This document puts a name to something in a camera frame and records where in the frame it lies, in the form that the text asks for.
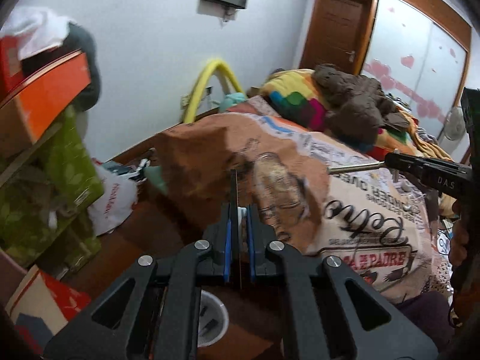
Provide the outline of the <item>person's right hand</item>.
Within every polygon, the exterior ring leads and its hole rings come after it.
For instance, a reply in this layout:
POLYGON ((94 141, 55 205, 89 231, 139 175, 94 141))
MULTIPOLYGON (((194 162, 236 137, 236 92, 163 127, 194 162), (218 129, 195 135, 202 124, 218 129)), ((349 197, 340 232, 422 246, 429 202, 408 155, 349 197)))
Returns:
POLYGON ((470 219, 469 210, 459 200, 452 205, 452 210, 459 215, 459 219, 453 225, 452 239, 450 243, 449 262, 453 268, 459 267, 467 258, 467 246, 469 243, 468 223, 470 219))

